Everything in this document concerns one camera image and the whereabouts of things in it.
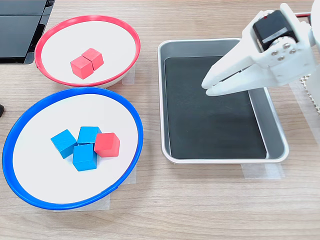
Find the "clear tape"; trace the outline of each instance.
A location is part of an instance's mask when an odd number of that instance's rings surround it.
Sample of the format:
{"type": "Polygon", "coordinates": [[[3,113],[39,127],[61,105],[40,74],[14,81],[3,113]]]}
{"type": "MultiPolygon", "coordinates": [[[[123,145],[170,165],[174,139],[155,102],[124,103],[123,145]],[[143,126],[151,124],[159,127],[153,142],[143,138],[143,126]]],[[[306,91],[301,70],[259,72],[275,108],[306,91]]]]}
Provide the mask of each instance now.
{"type": "Polygon", "coordinates": [[[307,121],[309,128],[314,136],[314,139],[320,144],[320,117],[319,107],[312,102],[312,96],[310,96],[305,88],[305,81],[308,81],[308,76],[302,77],[289,85],[298,102],[300,109],[307,121]]]}
{"type": "Polygon", "coordinates": [[[134,64],[130,68],[130,70],[127,72],[127,74],[122,78],[122,84],[123,85],[135,84],[135,78],[136,78],[136,64],[134,64]]]}
{"type": "MultiPolygon", "coordinates": [[[[134,167],[130,175],[123,181],[121,185],[135,184],[137,182],[137,166],[134,167]]],[[[54,212],[83,212],[83,211],[101,211],[110,209],[110,194],[95,201],[89,205],[70,209],[70,210],[55,210],[54,212]]]]}
{"type": "Polygon", "coordinates": [[[245,179],[273,179],[285,177],[281,163],[243,163],[241,164],[245,179]]]}

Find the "black device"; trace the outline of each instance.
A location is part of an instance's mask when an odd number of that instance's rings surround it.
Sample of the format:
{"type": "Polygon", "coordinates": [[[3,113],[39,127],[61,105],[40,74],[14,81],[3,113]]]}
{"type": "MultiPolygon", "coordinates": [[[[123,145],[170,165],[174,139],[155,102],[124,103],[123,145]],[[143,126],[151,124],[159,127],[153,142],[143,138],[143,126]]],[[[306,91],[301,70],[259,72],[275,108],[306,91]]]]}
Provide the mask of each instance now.
{"type": "Polygon", "coordinates": [[[55,0],[0,0],[0,64],[31,64],[55,0]]]}
{"type": "Polygon", "coordinates": [[[0,117],[2,116],[4,111],[5,111],[5,107],[0,104],[0,117]]]}
{"type": "Polygon", "coordinates": [[[293,29],[280,10],[262,17],[253,24],[253,30],[264,51],[280,37],[292,37],[296,43],[298,42],[293,29]]]}

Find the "blue cube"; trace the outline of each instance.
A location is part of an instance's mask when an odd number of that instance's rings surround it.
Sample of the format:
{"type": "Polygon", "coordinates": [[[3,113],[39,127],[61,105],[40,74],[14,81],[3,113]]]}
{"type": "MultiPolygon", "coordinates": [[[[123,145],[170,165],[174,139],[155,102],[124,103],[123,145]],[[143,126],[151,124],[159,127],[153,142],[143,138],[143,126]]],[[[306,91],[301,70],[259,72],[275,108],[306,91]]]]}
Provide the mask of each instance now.
{"type": "Polygon", "coordinates": [[[77,140],[74,138],[74,136],[72,136],[68,129],[52,137],[51,141],[63,159],[73,154],[74,147],[78,145],[77,140]]]}
{"type": "Polygon", "coordinates": [[[91,170],[97,168],[97,154],[93,144],[84,144],[74,147],[73,165],[78,171],[91,170]]]}
{"type": "Polygon", "coordinates": [[[78,144],[95,144],[97,134],[101,134],[101,130],[97,126],[82,126],[78,136],[78,144]]]}

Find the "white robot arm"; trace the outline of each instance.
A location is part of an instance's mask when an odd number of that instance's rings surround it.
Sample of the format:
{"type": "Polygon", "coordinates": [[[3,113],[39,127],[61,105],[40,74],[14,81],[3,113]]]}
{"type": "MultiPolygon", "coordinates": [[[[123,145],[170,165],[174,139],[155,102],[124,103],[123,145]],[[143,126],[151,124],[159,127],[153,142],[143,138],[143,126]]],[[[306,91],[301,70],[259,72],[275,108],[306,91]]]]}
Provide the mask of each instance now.
{"type": "Polygon", "coordinates": [[[315,0],[312,28],[300,22],[285,3],[277,11],[260,11],[243,30],[241,41],[203,79],[206,94],[220,96],[282,86],[311,74],[307,89],[320,104],[320,67],[311,48],[317,44],[320,51],[319,10],[320,0],[315,0]]]}

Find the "metal tray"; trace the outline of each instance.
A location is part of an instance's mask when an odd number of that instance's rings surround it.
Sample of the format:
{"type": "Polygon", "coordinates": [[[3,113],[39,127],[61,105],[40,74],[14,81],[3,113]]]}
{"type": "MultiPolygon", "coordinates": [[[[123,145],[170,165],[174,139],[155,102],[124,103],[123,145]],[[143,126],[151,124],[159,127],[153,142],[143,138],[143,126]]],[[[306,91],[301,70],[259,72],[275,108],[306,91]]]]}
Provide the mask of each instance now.
{"type": "Polygon", "coordinates": [[[213,61],[213,57],[224,56],[239,41],[238,38],[169,40],[158,47],[161,149],[171,162],[175,164],[279,163],[288,157],[288,142],[267,88],[207,97],[204,89],[203,95],[200,92],[201,82],[194,83],[193,79],[188,81],[188,75],[185,76],[186,81],[182,81],[178,79],[178,73],[171,74],[175,73],[176,65],[180,69],[177,71],[180,72],[190,71],[190,68],[193,68],[197,81],[201,81],[204,76],[198,75],[205,75],[207,71],[203,69],[202,61],[210,65],[207,60],[213,61]],[[201,74],[196,72],[200,69],[202,69],[201,74]],[[174,81],[181,81],[175,84],[176,89],[173,88],[174,81]],[[197,92],[197,95],[191,96],[190,93],[193,92],[197,92]],[[208,116],[200,118],[198,117],[200,114],[208,116]]]}

